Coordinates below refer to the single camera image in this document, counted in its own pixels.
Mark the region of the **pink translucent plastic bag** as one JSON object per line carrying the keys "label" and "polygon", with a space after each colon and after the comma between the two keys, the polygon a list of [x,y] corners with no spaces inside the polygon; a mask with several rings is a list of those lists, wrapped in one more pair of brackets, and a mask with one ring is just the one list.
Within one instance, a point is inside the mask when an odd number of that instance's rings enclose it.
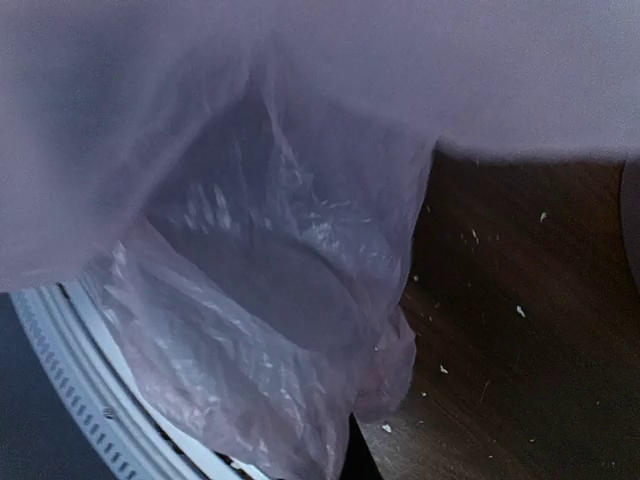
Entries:
{"label": "pink translucent plastic bag", "polygon": [[283,479],[408,391],[438,144],[639,152],[635,1],[5,1],[1,287],[89,279],[148,404]]}

